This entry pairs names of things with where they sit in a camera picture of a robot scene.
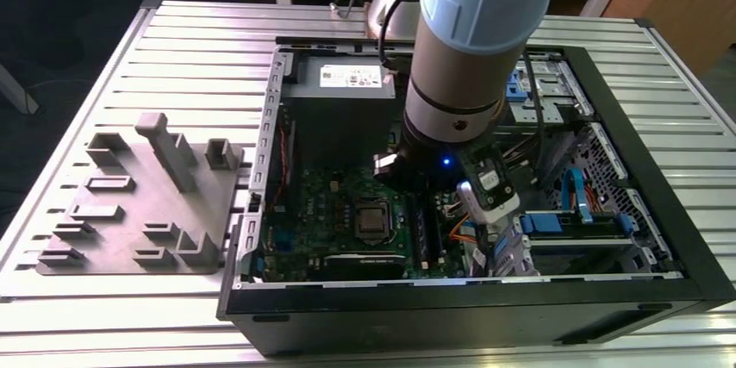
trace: label sticker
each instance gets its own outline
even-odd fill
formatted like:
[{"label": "label sticker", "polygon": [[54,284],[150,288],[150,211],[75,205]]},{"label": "label sticker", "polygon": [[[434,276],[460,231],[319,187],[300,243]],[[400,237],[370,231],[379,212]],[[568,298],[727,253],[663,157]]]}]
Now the label sticker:
[{"label": "label sticker", "polygon": [[475,261],[482,267],[486,267],[486,255],[483,254],[483,252],[479,250],[478,247],[472,251],[472,258],[475,259]]},{"label": "label sticker", "polygon": [[323,88],[380,88],[380,66],[326,65],[320,70]]}]

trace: metal slotted table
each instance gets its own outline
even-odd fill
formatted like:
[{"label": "metal slotted table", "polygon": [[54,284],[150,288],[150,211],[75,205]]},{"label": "metal slotted table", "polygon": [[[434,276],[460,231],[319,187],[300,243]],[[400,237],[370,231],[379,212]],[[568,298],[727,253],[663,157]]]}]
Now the metal slotted table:
[{"label": "metal slotted table", "polygon": [[[324,7],[147,1],[0,241],[0,365],[156,366],[264,362],[215,319],[222,274],[43,277],[34,267],[94,168],[95,133],[166,112],[190,143],[214,136],[255,154],[276,35],[362,37]],[[632,20],[548,17],[531,44],[587,47],[642,139],[736,280],[736,126],[656,30]],[[247,177],[240,178],[247,184]],[[234,198],[246,207],[247,191]],[[348,364],[726,366],[736,361],[736,306],[663,321],[603,345],[320,357]]]}]

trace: blue plastic clip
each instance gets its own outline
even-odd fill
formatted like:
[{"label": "blue plastic clip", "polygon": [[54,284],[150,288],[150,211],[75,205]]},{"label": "blue plastic clip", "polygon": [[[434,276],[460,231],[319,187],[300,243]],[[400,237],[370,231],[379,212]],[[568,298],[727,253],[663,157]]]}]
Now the blue plastic clip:
[{"label": "blue plastic clip", "polygon": [[632,235],[635,230],[632,217],[622,213],[616,218],[619,219],[619,224],[622,225],[623,232],[628,235]]},{"label": "blue plastic clip", "polygon": [[527,91],[519,86],[519,70],[514,70],[508,74],[506,81],[506,100],[510,103],[523,103],[527,101]]},{"label": "blue plastic clip", "polygon": [[580,216],[583,218],[583,223],[591,224],[594,222],[594,217],[590,215],[590,206],[588,198],[586,197],[586,183],[583,178],[583,172],[580,168],[571,168],[564,172],[563,177],[563,210],[572,209],[571,206],[571,191],[570,183],[571,179],[575,181],[575,199],[578,201],[578,210],[580,211]]}]

